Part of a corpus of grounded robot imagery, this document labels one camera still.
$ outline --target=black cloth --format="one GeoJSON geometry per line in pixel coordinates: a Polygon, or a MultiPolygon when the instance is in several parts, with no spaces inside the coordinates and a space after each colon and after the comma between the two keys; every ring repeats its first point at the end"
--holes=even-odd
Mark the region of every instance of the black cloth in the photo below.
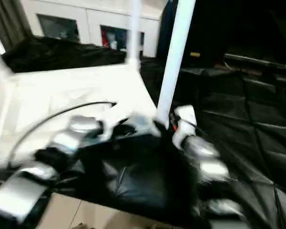
{"type": "MultiPolygon", "coordinates": [[[[3,55],[6,64],[18,73],[114,64],[124,58],[123,52],[94,45],[39,38],[3,55]]],[[[142,59],[141,75],[156,104],[164,66],[155,59],[142,59]]],[[[286,76],[182,67],[173,107],[182,104],[194,106],[198,126],[212,139],[228,165],[234,178],[231,198],[242,204],[252,228],[286,229],[286,76]]],[[[152,185],[163,167],[161,154],[153,157],[156,166],[138,160],[139,172],[135,177],[149,178],[142,185],[145,190],[157,192],[158,188],[152,185]]],[[[61,181],[62,192],[78,195],[75,186],[81,184],[76,179],[87,174],[81,169],[76,171],[70,171],[76,174],[70,183],[65,182],[69,179],[67,174],[62,175],[66,176],[61,181]]],[[[183,192],[186,190],[180,189],[178,195],[182,197],[183,192]]],[[[148,203],[146,199],[142,209],[148,203]]]]}

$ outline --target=robotic hand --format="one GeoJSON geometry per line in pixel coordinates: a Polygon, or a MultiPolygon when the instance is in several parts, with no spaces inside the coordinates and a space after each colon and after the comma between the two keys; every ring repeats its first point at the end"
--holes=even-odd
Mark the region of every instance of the robotic hand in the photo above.
{"type": "MultiPolygon", "coordinates": [[[[237,204],[213,195],[216,188],[225,187],[231,178],[214,146],[195,135],[196,123],[189,111],[191,109],[188,108],[185,112],[184,109],[177,111],[180,121],[173,143],[192,167],[193,177],[197,178],[198,197],[195,199],[199,201],[196,202],[195,211],[217,215],[241,214],[237,204]]],[[[132,115],[111,130],[105,130],[104,122],[74,116],[68,127],[58,132],[45,149],[35,153],[34,161],[21,167],[0,187],[0,229],[35,228],[60,173],[78,161],[81,148],[93,146],[97,149],[97,146],[108,144],[113,137],[120,142],[120,147],[130,143],[134,148],[140,141],[146,148],[152,147],[163,141],[160,129],[164,128],[159,125],[149,118],[132,115]]]]}
{"type": "Polygon", "coordinates": [[[46,149],[38,150],[35,161],[21,167],[0,187],[0,229],[35,228],[59,173],[76,162],[78,149],[87,135],[96,138],[102,132],[102,122],[75,116],[46,149]]]}

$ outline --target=black fabric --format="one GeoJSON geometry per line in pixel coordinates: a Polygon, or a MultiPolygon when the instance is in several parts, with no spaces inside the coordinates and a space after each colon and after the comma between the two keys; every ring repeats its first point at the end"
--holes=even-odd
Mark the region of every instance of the black fabric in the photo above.
{"type": "MultiPolygon", "coordinates": [[[[36,38],[21,44],[13,52],[6,53],[3,59],[13,71],[28,72],[121,63],[124,57],[123,52],[93,45],[36,38]]],[[[154,59],[142,59],[141,75],[155,103],[159,98],[164,64],[154,59]]],[[[193,104],[198,126],[215,142],[222,159],[228,165],[234,179],[231,198],[242,204],[252,228],[286,229],[286,75],[249,75],[183,67],[173,107],[182,104],[193,104]]],[[[157,218],[154,215],[157,211],[149,211],[149,207],[152,205],[161,212],[166,201],[163,197],[168,190],[158,188],[162,182],[162,165],[166,155],[160,152],[148,153],[144,159],[140,153],[132,155],[138,156],[137,163],[131,166],[130,171],[133,173],[123,177],[125,186],[121,187],[124,192],[115,193],[115,206],[129,211],[141,209],[140,214],[152,214],[157,218]],[[133,188],[134,184],[138,185],[138,189],[133,188]],[[133,205],[128,205],[125,200],[136,199],[138,193],[146,202],[139,202],[139,208],[138,205],[132,208],[133,205]],[[144,199],[145,195],[154,198],[144,199]]],[[[87,186],[87,181],[93,185],[110,178],[100,176],[100,180],[89,180],[88,170],[91,167],[92,171],[112,167],[113,176],[120,176],[123,171],[121,163],[125,161],[117,155],[106,154],[106,151],[103,151],[103,156],[103,159],[99,159],[101,163],[94,167],[81,167],[82,175],[80,177],[75,173],[75,179],[84,180],[87,186]]],[[[180,184],[177,166],[180,166],[177,161],[170,160],[170,173],[166,174],[176,187],[180,184]]],[[[94,195],[87,195],[87,190],[79,193],[79,190],[85,190],[81,185],[84,185],[83,182],[71,182],[69,186],[65,182],[64,188],[68,189],[69,195],[86,195],[86,198],[110,205],[110,199],[104,198],[112,195],[110,189],[91,187],[94,195]]],[[[186,191],[188,190],[180,188],[174,197],[186,197],[186,191]]],[[[188,218],[174,220],[181,225],[190,221],[188,218]]]]}

